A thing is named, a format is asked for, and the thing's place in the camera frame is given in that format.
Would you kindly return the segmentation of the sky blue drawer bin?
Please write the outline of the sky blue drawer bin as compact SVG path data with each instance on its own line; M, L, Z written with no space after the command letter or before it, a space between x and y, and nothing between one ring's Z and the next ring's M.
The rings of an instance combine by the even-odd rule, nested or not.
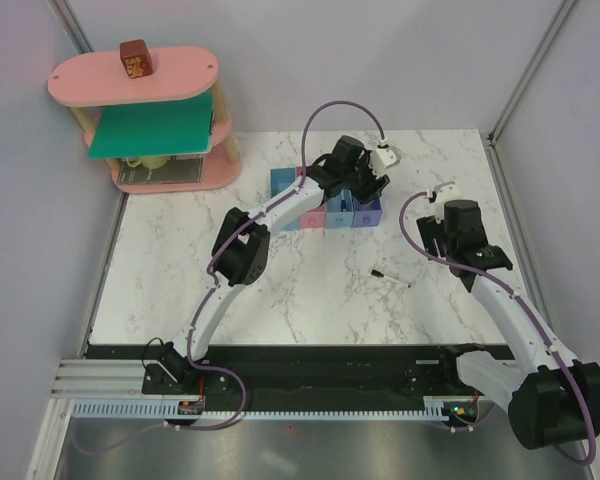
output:
M347 212L341 212L340 195L345 192L347 197ZM343 190L337 197L329 199L325 203L326 209L326 229L349 228L352 225L354 217L353 197L349 190Z

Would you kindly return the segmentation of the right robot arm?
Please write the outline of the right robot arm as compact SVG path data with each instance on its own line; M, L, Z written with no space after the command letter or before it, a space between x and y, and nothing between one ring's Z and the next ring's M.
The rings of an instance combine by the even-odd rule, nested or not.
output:
M417 221L425 255L460 279L516 361L508 367L474 349L438 368L440 386L453 394L472 386L487 395L529 450L593 444L600 433L600 366L582 362L514 287L513 263L489 243L476 201L437 197L433 203L434 214Z

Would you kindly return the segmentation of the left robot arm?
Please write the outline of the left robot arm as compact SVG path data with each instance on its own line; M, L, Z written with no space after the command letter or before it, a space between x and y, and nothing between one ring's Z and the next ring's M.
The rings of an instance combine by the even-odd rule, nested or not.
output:
M220 321L244 288L266 269L271 237L344 190L361 204L380 198L390 182L387 171L399 162L399 155L385 139L367 149L359 140L343 135L331 152L304 164L301 174L262 206L229 210L207 266L211 284L189 325L174 340L161 341L155 360L143 365L142 393L194 393L202 372L213 369L202 359Z

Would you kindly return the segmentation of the pink drawer bin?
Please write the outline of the pink drawer bin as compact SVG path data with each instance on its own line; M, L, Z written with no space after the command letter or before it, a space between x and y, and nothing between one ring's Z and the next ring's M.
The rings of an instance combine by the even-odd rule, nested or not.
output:
M299 217L300 229L322 229L325 225L326 209L324 205L320 205Z

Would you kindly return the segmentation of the light blue drawer bin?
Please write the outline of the light blue drawer bin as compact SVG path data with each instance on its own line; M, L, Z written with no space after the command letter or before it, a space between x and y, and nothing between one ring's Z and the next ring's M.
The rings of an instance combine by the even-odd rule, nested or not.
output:
M270 170L270 198L280 194L283 190L288 188L296 180L296 169L293 167L288 168L276 168ZM295 231L300 230L300 219L299 217L290 222L284 231Z

